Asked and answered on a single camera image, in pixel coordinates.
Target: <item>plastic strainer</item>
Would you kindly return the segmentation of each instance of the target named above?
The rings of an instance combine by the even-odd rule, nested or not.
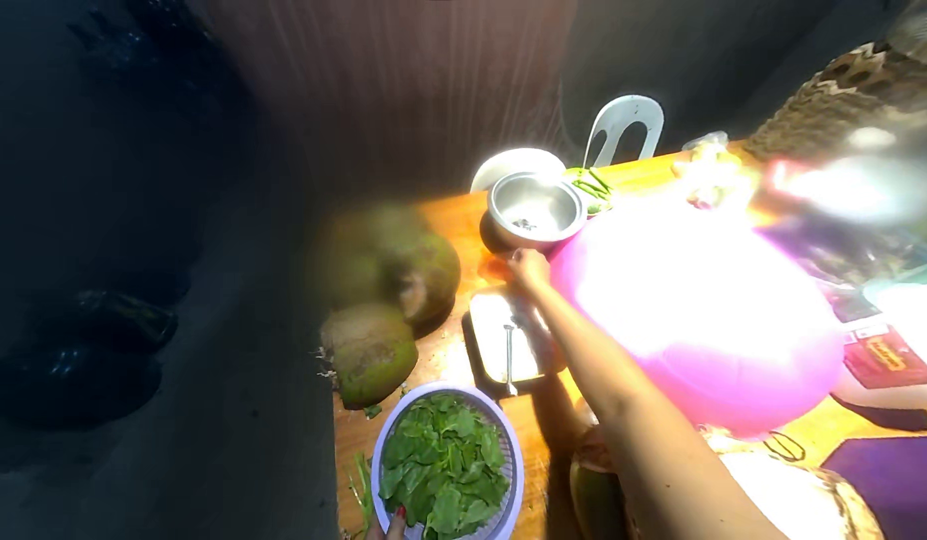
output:
[[[380,493],[380,479],[383,475],[380,459],[384,453],[386,439],[396,431],[397,423],[400,422],[405,412],[409,411],[409,406],[413,402],[430,396],[432,394],[454,394],[457,398],[464,400],[476,411],[481,413],[484,422],[491,422],[500,428],[500,450],[504,453],[505,463],[501,472],[507,480],[510,481],[510,488],[504,495],[500,503],[500,511],[490,518],[484,526],[477,532],[462,536],[467,540],[488,540],[509,538],[513,533],[513,527],[517,521],[517,514],[520,513],[520,504],[523,502],[523,455],[520,453],[520,443],[517,442],[516,432],[513,425],[506,420],[504,411],[501,411],[492,399],[486,397],[480,390],[469,387],[459,386],[445,380],[429,382],[422,386],[416,387],[397,403],[397,408],[390,413],[390,416],[384,423],[384,428],[380,431],[377,438],[377,444],[373,448],[373,460],[370,471],[370,489],[373,490],[373,507],[377,511],[380,524],[386,531],[390,526],[390,518],[393,514],[387,513],[384,508],[384,501],[377,495]],[[418,523],[413,528],[408,528],[405,538],[409,540],[419,540],[423,537],[422,523]]]

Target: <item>hand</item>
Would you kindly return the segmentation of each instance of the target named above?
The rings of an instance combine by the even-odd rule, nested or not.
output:
[[[366,533],[366,540],[403,540],[404,531],[407,529],[407,509],[402,505],[393,514],[390,520],[390,528],[384,535],[384,528],[380,526],[380,520],[374,519],[373,526]]]
[[[540,251],[520,248],[506,263],[513,272],[517,284],[529,293],[550,286],[550,263]]]

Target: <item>wooden tabletop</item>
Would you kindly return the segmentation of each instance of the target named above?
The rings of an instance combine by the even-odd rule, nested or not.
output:
[[[731,151],[745,165],[760,166],[735,145],[731,144]],[[674,180],[671,164],[686,160],[685,153],[671,153],[604,167],[601,172],[602,177],[622,193],[667,196]],[[471,296],[479,289],[504,282],[499,260],[487,247],[494,247],[494,242],[487,234],[487,223],[483,217],[486,193],[424,202],[419,209],[430,221],[433,230],[453,243],[460,257],[462,272],[456,304],[450,316],[440,327],[417,341],[420,359],[407,379],[407,385],[412,388],[432,381],[448,380],[461,385],[476,385],[488,395],[500,398],[500,407],[513,424],[520,441],[526,472],[523,506],[513,537],[580,538],[570,500],[569,467],[579,435],[574,411],[581,398],[569,371],[563,370],[557,377],[539,379],[534,387],[522,389],[518,397],[503,397],[497,383],[489,381],[485,375],[480,375],[479,369],[472,367],[479,364],[472,364],[467,353],[467,341],[472,343],[466,317]],[[759,225],[772,221],[775,214],[774,208],[756,203],[751,205],[747,217],[751,223]],[[362,527],[360,508],[348,487],[350,476],[357,477],[354,455],[363,452],[369,457],[373,453],[386,416],[393,411],[399,399],[400,393],[394,392],[381,403],[383,412],[367,420],[362,411],[344,409],[334,395],[338,517],[340,527],[350,533]],[[886,418],[876,418],[863,412],[877,423],[886,423]],[[927,414],[920,418],[916,416],[912,421],[916,430],[885,428],[828,397],[779,431],[805,450],[803,463],[819,465],[849,438],[927,436]]]

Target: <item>stainless steel bowl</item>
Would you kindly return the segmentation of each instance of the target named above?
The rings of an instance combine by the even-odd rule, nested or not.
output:
[[[486,196],[493,225],[507,245],[546,250],[586,223],[577,191],[552,176],[514,173],[500,178]]]

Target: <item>metal spoon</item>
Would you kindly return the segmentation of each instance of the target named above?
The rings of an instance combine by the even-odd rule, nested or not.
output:
[[[513,325],[504,325],[506,329],[506,391],[511,396],[517,395],[513,385]]]

